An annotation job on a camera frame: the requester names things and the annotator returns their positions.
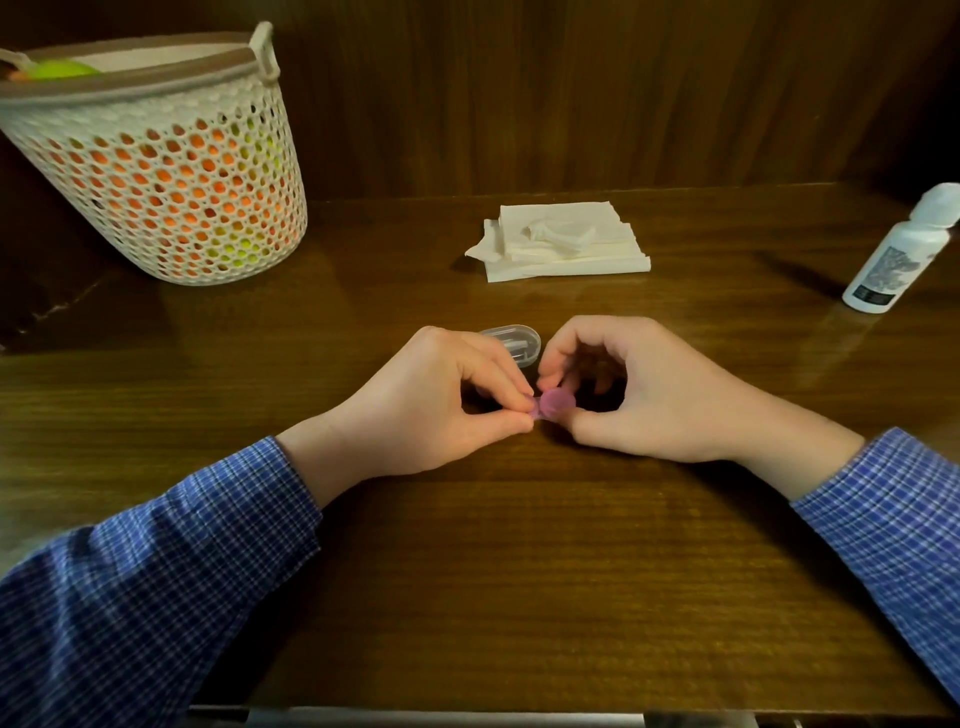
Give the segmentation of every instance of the person's left hand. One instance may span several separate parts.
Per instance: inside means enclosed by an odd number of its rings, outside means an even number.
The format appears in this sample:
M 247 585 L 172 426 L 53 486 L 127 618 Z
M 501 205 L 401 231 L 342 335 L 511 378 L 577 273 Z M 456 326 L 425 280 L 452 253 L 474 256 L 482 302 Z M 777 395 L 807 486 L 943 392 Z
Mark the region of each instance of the person's left hand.
M 503 409 L 468 415 L 461 403 L 465 381 L 490 392 Z M 529 432 L 533 394 L 496 339 L 427 327 L 350 399 L 276 440 L 323 507 L 361 480 L 432 470 Z

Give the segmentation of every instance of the yellow-green ball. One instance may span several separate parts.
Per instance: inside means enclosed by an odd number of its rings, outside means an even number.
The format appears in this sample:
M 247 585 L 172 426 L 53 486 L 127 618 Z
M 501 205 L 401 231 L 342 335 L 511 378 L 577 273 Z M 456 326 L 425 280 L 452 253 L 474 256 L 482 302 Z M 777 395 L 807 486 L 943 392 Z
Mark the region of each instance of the yellow-green ball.
M 94 76 L 99 74 L 96 68 L 79 61 L 38 61 L 26 70 L 27 78 L 31 81 L 49 81 L 51 79 L 68 79 L 74 76 Z

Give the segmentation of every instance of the sleeve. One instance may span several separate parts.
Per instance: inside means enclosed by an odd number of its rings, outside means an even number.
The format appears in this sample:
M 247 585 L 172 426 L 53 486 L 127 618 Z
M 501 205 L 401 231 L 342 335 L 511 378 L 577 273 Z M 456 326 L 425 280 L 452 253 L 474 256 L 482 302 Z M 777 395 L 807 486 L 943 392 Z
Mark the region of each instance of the sleeve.
M 0 581 L 2 722 L 177 724 L 320 518 L 268 438 L 57 538 Z
M 793 507 L 960 701 L 960 467 L 892 429 Z

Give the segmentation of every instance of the basket handle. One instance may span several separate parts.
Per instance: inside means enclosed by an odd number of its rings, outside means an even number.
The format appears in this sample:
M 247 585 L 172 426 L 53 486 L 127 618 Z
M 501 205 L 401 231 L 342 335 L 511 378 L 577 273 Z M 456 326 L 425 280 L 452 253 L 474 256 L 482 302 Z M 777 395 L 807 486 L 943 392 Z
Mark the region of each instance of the basket handle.
M 34 64 L 26 53 L 8 51 L 6 48 L 0 48 L 0 61 L 15 65 L 18 71 L 25 71 Z
M 276 53 L 271 39 L 274 36 L 274 24 L 264 20 L 256 24 L 250 37 L 250 49 L 260 66 L 260 81 L 272 83 L 280 77 L 280 66 L 276 62 Z

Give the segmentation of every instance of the wooden table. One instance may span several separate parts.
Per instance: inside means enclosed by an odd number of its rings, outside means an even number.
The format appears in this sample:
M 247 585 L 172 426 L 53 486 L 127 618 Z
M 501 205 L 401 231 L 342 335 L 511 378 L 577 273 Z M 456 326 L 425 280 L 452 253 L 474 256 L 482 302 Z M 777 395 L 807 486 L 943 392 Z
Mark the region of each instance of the wooden table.
M 610 199 L 653 272 L 487 284 L 504 202 Z M 866 435 L 960 457 L 960 250 L 884 316 L 839 293 L 905 207 L 842 186 L 315 205 L 300 249 L 212 288 L 118 266 L 0 357 L 0 554 L 161 493 L 359 387 L 418 327 L 653 316 Z M 865 591 L 734 466 L 552 425 L 364 484 L 198 700 L 483 711 L 950 715 Z

